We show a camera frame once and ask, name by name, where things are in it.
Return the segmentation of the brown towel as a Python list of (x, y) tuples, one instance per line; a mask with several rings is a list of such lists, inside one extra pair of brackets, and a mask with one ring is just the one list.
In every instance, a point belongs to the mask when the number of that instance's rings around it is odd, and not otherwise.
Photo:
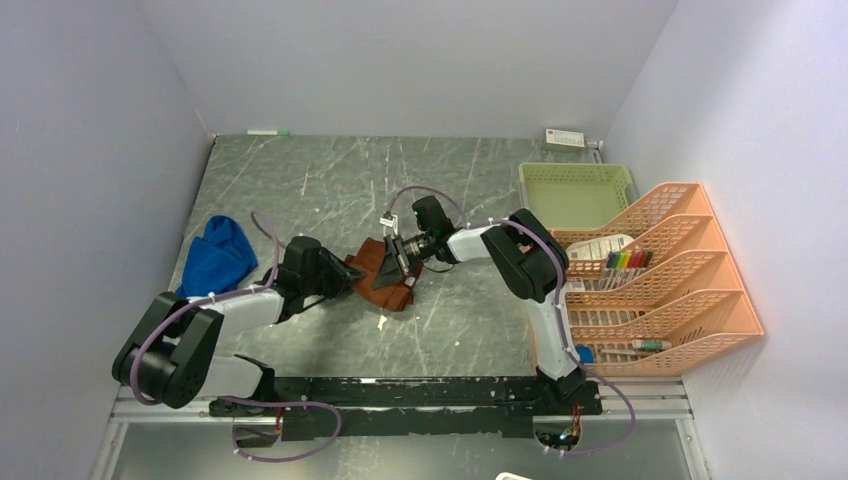
[(364, 278), (352, 284), (352, 289), (363, 299), (390, 312), (401, 312), (414, 303), (414, 288), (422, 274), (423, 263), (410, 267), (410, 275), (404, 276), (397, 265), (387, 265), (385, 243), (366, 238), (355, 255), (348, 254), (344, 263), (364, 274)]

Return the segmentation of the blue towel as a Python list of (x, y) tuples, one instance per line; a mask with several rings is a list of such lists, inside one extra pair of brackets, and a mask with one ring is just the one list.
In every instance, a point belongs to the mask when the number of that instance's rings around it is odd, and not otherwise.
[(176, 293), (183, 297), (234, 291), (258, 267), (258, 259), (244, 230), (231, 217), (215, 215), (203, 235), (188, 249)]

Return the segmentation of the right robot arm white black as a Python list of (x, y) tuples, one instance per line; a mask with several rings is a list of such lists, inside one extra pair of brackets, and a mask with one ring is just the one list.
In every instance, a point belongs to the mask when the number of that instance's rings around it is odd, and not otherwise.
[(565, 413), (576, 403), (586, 379), (565, 321), (563, 287), (569, 266), (565, 250), (525, 208), (465, 227), (455, 225), (433, 195), (415, 201), (412, 210), (420, 233), (384, 238), (384, 259), (373, 286), (402, 283), (431, 258), (450, 265), (491, 261), (510, 292), (529, 308), (537, 376), (544, 382), (540, 402), (550, 413)]

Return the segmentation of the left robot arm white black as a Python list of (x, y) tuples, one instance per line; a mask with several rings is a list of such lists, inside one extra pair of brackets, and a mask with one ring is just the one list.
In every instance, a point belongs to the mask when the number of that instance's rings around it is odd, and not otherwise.
[(261, 416), (278, 399), (274, 370), (244, 354), (221, 352), (222, 338), (274, 326), (348, 295), (365, 278), (308, 236), (277, 249), (261, 282), (222, 294), (157, 295), (113, 361), (111, 374), (145, 405), (178, 409), (198, 397), (237, 403)]

